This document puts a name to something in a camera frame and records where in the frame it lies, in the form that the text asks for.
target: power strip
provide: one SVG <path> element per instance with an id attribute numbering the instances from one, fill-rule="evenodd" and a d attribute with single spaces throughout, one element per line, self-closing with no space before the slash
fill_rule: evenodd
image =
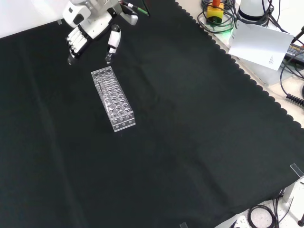
<path id="1" fill-rule="evenodd" d="M 250 228 L 247 219 L 244 215 L 238 218 L 236 224 L 234 225 L 234 228 Z"/>

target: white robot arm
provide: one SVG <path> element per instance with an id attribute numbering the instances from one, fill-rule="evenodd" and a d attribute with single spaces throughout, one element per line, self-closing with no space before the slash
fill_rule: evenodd
<path id="1" fill-rule="evenodd" d="M 70 52 L 68 63 L 73 64 L 94 39 L 112 29 L 106 55 L 106 61 L 110 64 L 121 38 L 119 26 L 113 24 L 117 15 L 131 25 L 138 20 L 137 14 L 118 0 L 70 0 L 63 12 L 65 21 L 74 28 L 66 38 Z"/>

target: coiled cord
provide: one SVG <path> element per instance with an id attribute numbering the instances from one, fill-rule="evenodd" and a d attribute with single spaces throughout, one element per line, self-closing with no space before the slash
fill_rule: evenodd
<path id="1" fill-rule="evenodd" d="M 304 54 L 304 51 L 301 51 L 301 52 L 297 53 L 296 55 L 292 56 L 292 58 L 290 58 L 286 63 L 283 63 L 284 66 L 283 66 L 283 68 L 282 68 L 281 75 L 280 75 L 280 85 L 281 85 L 281 88 L 282 88 L 283 92 L 286 94 L 286 98 L 287 98 L 287 99 L 289 99 L 289 100 L 291 100 L 292 102 L 295 102 L 295 103 L 297 103 L 297 104 L 299 104 L 299 105 L 301 105 L 301 106 L 304 106 L 304 100 L 301 99 L 301 98 L 299 98 L 299 97 L 296 97 L 296 96 L 293 96 L 293 95 L 291 95 L 291 94 L 288 94 L 288 93 L 285 91 L 285 89 L 284 89 L 284 87 L 283 87 L 283 83 L 282 83 L 282 75 L 283 75 L 283 72 L 284 72 L 285 68 L 287 67 L 287 65 L 288 65 L 295 57 L 297 57 L 297 56 L 299 56 L 299 55 L 301 55 L 301 54 Z"/>
<path id="2" fill-rule="evenodd" d="M 299 98 L 299 97 L 296 97 L 296 96 L 293 96 L 291 94 L 288 94 L 286 98 L 289 99 L 289 100 L 291 100 L 291 101 L 293 101 L 293 102 L 295 102 L 295 103 L 297 103 L 298 105 L 304 106 L 304 100 L 301 99 L 301 98 Z"/>

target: table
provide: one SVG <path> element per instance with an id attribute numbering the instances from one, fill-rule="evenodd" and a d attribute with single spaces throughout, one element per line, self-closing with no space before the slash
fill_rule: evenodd
<path id="1" fill-rule="evenodd" d="M 188 13 L 190 13 L 190 15 L 197 21 L 197 16 L 201 13 L 201 6 L 200 0 L 177 0 L 177 2 L 179 3 L 179 5 L 185 9 Z M 282 10 L 284 9 L 288 9 L 289 5 L 294 5 L 295 2 L 297 1 L 293 1 L 293 2 L 284 2 L 282 3 Z M 276 15 L 278 14 L 278 1 L 274 1 L 274 5 L 275 5 L 275 11 L 274 11 L 274 17 L 276 17 Z M 291 32 L 297 34 L 297 31 L 301 30 L 301 20 L 297 20 L 300 23 L 296 23 L 291 25 L 290 30 Z M 288 26 L 289 24 L 286 22 L 286 20 L 280 20 L 280 24 L 282 24 L 281 26 L 283 27 L 283 25 Z M 228 47 L 228 38 L 227 36 L 222 36 L 222 35 L 214 35 L 212 33 L 209 33 L 210 36 L 212 36 L 212 38 L 216 41 L 216 44 L 220 45 L 220 47 L 225 50 L 226 52 L 229 51 Z M 262 70 L 259 69 L 259 67 L 256 64 L 250 64 L 249 66 L 246 65 L 246 63 L 248 63 L 248 61 L 244 61 L 244 60 L 240 60 L 237 57 L 232 57 L 236 60 L 236 63 L 239 64 L 240 68 L 242 68 L 247 74 L 249 74 L 251 76 L 251 79 L 255 80 L 256 83 L 260 86 L 263 87 L 263 89 L 265 91 L 267 91 L 269 93 L 270 96 L 272 96 L 276 102 L 278 102 L 282 108 L 284 108 L 287 113 L 289 115 L 291 115 L 295 121 L 299 122 L 301 124 L 302 127 L 304 127 L 304 109 L 298 105 L 295 105 L 291 102 L 289 102 L 285 97 L 284 92 L 281 89 L 281 86 L 279 84 L 275 84 L 273 86 L 267 86 L 265 85 L 258 77 L 257 74 L 253 73 L 249 68 L 253 68 L 257 71 L 259 71 L 260 73 L 263 73 Z M 302 87 L 304 85 L 304 81 L 292 76 L 289 79 L 284 80 L 284 88 L 290 93 L 293 94 L 297 97 L 302 97 Z M 291 186 L 288 186 L 287 190 L 286 190 L 286 195 L 284 197 L 284 200 L 287 202 L 288 200 L 290 200 L 293 195 L 294 192 L 293 190 L 297 189 L 299 186 L 300 182 L 297 181 L 294 184 L 292 184 Z M 234 216 L 233 218 L 227 220 L 226 222 L 220 224 L 217 226 L 217 228 L 225 228 L 225 227 L 229 227 L 232 225 L 232 223 L 241 215 L 242 213 Z"/>
<path id="2" fill-rule="evenodd" d="M 0 41 L 3 227 L 214 228 L 296 180 L 299 126 L 174 1 L 151 9 L 119 21 L 112 67 L 137 124 L 118 134 L 90 75 L 107 37 L 75 67 L 65 24 Z"/>
<path id="3" fill-rule="evenodd" d="M 200 6 L 200 0 L 178 0 L 177 1 L 179 5 L 185 9 L 190 15 L 197 20 L 197 16 L 201 13 L 201 6 Z M 282 24 L 281 26 L 283 28 L 288 28 L 288 23 L 286 21 L 280 21 Z M 298 24 L 295 27 L 291 27 L 291 32 L 294 32 L 297 34 L 301 30 L 301 24 Z M 216 41 L 216 44 L 220 45 L 220 47 L 228 52 L 228 48 L 214 35 L 210 34 L 212 38 Z M 273 85 L 273 86 L 265 86 L 258 78 L 257 75 L 255 75 L 240 59 L 237 57 L 233 57 L 236 60 L 236 63 L 240 65 L 240 67 L 251 76 L 253 80 L 257 82 L 258 85 L 262 86 L 265 91 L 269 93 L 270 96 L 272 96 L 276 102 L 278 102 L 283 109 L 285 109 L 288 113 L 288 115 L 291 115 L 295 121 L 301 124 L 301 126 L 304 127 L 304 109 L 302 107 L 299 107 L 296 104 L 293 104 L 289 102 L 286 99 L 286 95 L 281 89 L 281 86 L 279 84 Z M 286 88 L 286 91 L 288 91 L 290 94 L 293 94 L 297 97 L 302 97 L 302 87 L 304 85 L 304 81 L 293 76 L 292 78 L 289 78 L 284 81 L 284 88 Z"/>

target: white device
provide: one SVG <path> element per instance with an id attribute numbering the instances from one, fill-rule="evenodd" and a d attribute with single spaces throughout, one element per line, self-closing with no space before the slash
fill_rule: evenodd
<path id="1" fill-rule="evenodd" d="M 74 28 L 67 36 L 69 45 L 68 63 L 79 58 L 92 40 L 99 38 L 111 29 L 106 62 L 116 53 L 121 39 L 121 30 L 113 23 L 113 19 L 122 16 L 129 24 L 135 25 L 137 14 L 128 6 L 121 5 L 118 0 L 70 0 L 64 9 L 65 21 Z"/>
<path id="2" fill-rule="evenodd" d="M 250 228 L 247 219 L 244 215 L 238 218 L 236 224 L 234 225 L 234 228 Z"/>
<path id="3" fill-rule="evenodd" d="M 259 21 L 265 15 L 262 1 L 264 2 L 265 11 L 267 11 L 270 4 L 268 0 L 242 0 L 238 9 L 239 16 L 249 22 Z M 260 25 L 263 26 L 267 22 L 268 19 L 265 18 Z"/>

